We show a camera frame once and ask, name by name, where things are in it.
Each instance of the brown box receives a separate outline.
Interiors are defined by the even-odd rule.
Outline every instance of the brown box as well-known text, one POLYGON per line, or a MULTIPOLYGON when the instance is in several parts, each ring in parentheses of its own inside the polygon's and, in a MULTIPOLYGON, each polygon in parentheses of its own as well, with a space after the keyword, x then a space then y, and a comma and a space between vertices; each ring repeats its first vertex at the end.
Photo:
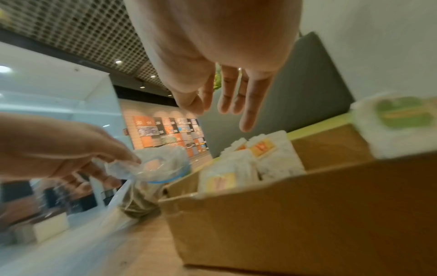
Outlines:
POLYGON ((376 161, 350 125, 293 145, 305 176, 211 196, 196 194, 198 173, 167 187, 159 204, 185 264, 437 275, 437 153, 376 161))

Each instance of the cardboard box flap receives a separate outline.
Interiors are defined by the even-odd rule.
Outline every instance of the cardboard box flap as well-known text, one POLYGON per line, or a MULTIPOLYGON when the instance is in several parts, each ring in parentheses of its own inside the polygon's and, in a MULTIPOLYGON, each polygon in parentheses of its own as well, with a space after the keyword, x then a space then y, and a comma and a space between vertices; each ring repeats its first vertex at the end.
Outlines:
MULTIPOLYGON (((186 264, 297 275, 433 275, 436 167, 431 153, 160 206, 186 264)), ((192 191, 193 179, 169 194, 192 191)))

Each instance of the display wall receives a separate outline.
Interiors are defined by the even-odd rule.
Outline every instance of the display wall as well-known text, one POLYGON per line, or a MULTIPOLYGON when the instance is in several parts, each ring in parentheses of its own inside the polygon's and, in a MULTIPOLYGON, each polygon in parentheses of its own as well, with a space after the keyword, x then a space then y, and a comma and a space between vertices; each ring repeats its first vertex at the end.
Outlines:
POLYGON ((135 149, 182 146, 188 156, 209 153, 197 118, 177 107, 120 100, 120 107, 135 149))

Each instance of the gray panel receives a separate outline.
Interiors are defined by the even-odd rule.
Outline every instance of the gray panel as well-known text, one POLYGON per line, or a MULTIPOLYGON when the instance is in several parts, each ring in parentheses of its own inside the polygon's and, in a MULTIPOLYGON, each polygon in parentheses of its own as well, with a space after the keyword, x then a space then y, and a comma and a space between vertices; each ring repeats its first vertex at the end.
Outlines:
POLYGON ((354 101, 319 37, 300 38, 276 77, 254 129, 239 129, 241 116, 217 111, 221 89, 214 93, 213 107, 199 123, 213 157, 240 137, 250 138, 278 130, 286 132, 346 113, 354 101))

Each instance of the grid ceiling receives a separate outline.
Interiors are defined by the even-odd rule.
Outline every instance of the grid ceiling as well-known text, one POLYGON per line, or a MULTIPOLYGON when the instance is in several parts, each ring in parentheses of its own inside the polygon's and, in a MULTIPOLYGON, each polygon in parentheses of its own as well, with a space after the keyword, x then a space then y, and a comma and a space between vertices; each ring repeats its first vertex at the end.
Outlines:
POLYGON ((122 0, 0 0, 0 9, 1 28, 164 88, 122 0))

